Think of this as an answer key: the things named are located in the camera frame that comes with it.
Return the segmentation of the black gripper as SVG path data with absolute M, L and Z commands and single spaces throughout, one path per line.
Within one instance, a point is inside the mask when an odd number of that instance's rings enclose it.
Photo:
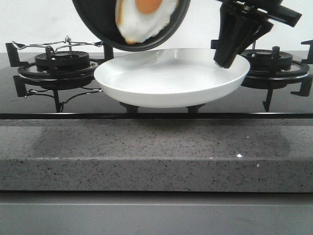
M 220 32 L 214 61 L 229 68 L 236 55 L 269 33 L 273 24 L 259 17 L 296 26 L 302 14 L 282 5 L 282 0 L 221 0 Z

